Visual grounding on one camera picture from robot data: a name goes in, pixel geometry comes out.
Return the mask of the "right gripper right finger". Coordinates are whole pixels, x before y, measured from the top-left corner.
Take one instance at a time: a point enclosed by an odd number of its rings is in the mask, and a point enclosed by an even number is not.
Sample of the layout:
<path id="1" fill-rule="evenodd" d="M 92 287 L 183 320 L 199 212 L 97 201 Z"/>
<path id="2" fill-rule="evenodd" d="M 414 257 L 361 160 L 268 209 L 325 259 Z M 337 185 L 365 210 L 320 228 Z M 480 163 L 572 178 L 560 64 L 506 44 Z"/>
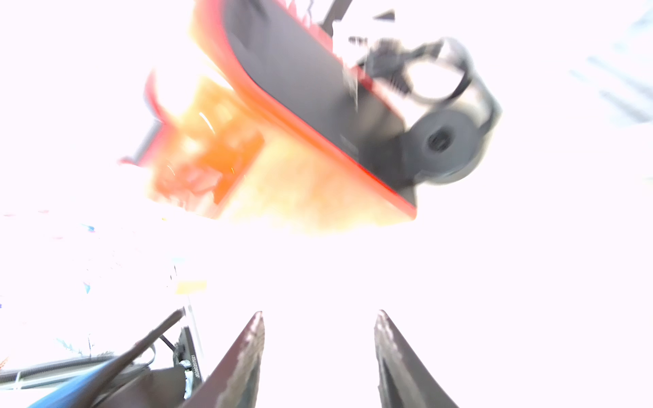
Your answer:
<path id="1" fill-rule="evenodd" d="M 374 326 L 382 408 L 457 408 L 384 310 Z"/>

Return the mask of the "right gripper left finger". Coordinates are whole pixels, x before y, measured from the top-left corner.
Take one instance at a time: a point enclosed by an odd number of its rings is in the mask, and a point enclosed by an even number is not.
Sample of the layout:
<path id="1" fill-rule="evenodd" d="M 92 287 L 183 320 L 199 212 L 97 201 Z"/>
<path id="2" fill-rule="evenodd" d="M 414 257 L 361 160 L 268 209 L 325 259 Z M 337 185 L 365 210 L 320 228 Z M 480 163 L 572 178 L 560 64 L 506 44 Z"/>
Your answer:
<path id="1" fill-rule="evenodd" d="M 264 347 L 265 321 L 263 313 L 257 311 L 211 375 L 182 407 L 255 408 Z"/>

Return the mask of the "red coffee machine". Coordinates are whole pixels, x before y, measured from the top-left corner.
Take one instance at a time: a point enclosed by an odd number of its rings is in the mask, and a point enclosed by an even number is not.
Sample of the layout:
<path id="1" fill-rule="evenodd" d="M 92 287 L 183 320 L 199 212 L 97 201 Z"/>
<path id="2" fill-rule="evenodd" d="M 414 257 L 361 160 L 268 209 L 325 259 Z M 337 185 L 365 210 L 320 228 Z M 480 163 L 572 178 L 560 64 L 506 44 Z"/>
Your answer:
<path id="1" fill-rule="evenodd" d="M 338 231 L 417 214 L 405 124 L 284 1 L 191 1 L 146 80 L 127 165 L 153 202 L 223 223 Z"/>

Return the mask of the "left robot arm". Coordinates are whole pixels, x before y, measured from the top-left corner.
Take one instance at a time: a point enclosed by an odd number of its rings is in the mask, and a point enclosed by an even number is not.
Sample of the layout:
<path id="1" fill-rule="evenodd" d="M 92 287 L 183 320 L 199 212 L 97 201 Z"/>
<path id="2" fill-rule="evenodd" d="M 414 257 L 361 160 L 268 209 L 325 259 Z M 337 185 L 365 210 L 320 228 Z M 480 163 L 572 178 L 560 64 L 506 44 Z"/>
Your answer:
<path id="1" fill-rule="evenodd" d="M 1 406 L 183 406 L 202 385 L 188 314 L 178 309 L 120 354 L 3 370 Z"/>

